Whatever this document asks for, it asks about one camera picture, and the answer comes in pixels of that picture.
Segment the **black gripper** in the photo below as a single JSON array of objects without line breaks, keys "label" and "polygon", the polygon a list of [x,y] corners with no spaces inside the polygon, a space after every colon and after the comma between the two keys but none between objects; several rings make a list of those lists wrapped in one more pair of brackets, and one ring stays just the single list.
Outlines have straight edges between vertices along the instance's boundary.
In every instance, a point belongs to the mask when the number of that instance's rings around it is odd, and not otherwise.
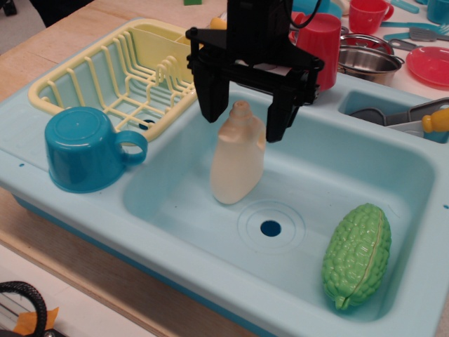
[{"label": "black gripper", "polygon": [[290,41],[292,9],[292,1],[228,1],[226,30],[186,31],[188,68],[208,122],[216,122],[227,108],[232,81],[272,94],[268,143],[281,141],[300,105],[315,101],[323,61]]}]

